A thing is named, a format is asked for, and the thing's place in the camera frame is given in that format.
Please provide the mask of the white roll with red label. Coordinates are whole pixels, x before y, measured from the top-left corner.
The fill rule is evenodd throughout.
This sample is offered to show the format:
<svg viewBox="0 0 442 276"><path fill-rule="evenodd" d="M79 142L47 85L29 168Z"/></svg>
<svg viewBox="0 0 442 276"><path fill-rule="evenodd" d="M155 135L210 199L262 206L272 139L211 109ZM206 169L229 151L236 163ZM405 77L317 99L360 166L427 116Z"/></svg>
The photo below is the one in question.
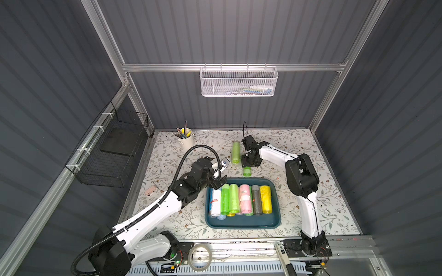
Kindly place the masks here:
<svg viewBox="0 0 442 276"><path fill-rule="evenodd" d="M218 217L221 215L221 196L222 191L220 189L211 191L211 204L210 211L212 217Z"/></svg>

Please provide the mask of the bright green roll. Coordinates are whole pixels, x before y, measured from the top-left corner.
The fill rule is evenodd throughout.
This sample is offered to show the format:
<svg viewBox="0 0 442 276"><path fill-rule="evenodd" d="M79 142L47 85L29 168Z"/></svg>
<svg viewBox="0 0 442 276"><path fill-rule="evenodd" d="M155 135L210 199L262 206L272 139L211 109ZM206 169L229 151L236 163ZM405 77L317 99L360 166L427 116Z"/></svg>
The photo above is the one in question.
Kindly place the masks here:
<svg viewBox="0 0 442 276"><path fill-rule="evenodd" d="M243 176L244 177L251 177L252 176L252 168L251 167L244 167L243 168Z"/></svg>
<svg viewBox="0 0 442 276"><path fill-rule="evenodd" d="M229 209L229 184L224 184L221 191L221 215L227 216L230 213Z"/></svg>

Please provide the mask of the light green roll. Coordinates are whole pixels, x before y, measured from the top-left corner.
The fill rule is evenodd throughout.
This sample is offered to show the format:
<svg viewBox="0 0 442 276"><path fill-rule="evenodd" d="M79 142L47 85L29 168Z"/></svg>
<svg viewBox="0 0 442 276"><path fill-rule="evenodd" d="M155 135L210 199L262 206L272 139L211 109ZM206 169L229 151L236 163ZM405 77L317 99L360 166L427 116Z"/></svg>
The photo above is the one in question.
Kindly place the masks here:
<svg viewBox="0 0 442 276"><path fill-rule="evenodd" d="M239 187L237 184L229 186L229 213L236 214L240 212Z"/></svg>

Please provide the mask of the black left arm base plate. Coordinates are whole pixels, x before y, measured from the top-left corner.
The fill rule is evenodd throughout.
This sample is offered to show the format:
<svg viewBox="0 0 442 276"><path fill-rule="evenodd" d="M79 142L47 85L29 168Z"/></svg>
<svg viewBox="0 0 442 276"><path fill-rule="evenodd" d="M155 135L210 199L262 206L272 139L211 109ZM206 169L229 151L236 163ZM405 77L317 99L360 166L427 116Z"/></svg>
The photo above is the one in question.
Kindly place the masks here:
<svg viewBox="0 0 442 276"><path fill-rule="evenodd" d="M151 259L151 261L185 261L188 259L190 250L195 246L194 242L178 242L163 257Z"/></svg>

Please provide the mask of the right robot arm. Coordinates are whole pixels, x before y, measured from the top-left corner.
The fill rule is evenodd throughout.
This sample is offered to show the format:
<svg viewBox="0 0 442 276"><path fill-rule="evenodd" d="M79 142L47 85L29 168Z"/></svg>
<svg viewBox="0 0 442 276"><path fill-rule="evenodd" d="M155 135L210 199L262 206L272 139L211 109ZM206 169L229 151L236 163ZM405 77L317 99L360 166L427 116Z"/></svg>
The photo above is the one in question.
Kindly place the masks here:
<svg viewBox="0 0 442 276"><path fill-rule="evenodd" d="M243 167L259 167L262 161L270 161L285 170L287 186L297 196L302 218L300 250L306 256L328 256L329 244L320 225L317 207L317 191L320 182L314 165L307 154L291 154L277 149L266 141L258 143L243 139L245 154L241 156Z"/></svg>

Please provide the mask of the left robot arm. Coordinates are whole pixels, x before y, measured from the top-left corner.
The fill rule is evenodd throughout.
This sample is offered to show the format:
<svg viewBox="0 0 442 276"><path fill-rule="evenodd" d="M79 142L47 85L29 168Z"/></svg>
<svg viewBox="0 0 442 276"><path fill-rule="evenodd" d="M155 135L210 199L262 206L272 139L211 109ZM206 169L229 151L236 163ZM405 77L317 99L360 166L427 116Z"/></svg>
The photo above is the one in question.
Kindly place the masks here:
<svg viewBox="0 0 442 276"><path fill-rule="evenodd" d="M154 258L171 258L178 241L169 231L145 240L144 237L169 216L196 200L206 187L220 189L227 182L222 172L228 158L212 163L204 157L192 164L191 171L176 175L166 192L148 207L113 227L99 228L92 245L80 258L87 256L94 271L91 276L125 276L132 267Z"/></svg>

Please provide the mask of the dark grey trash bag roll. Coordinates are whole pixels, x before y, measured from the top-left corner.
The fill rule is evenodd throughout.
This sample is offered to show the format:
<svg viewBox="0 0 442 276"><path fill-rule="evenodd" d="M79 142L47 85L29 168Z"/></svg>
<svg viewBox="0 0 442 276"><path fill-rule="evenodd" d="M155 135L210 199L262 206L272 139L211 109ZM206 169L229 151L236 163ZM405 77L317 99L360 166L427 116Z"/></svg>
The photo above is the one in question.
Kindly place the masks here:
<svg viewBox="0 0 442 276"><path fill-rule="evenodd" d="M251 191L252 191L252 203L253 203L254 214L256 216L260 216L263 214L260 187L258 185L253 185L251 187Z"/></svg>

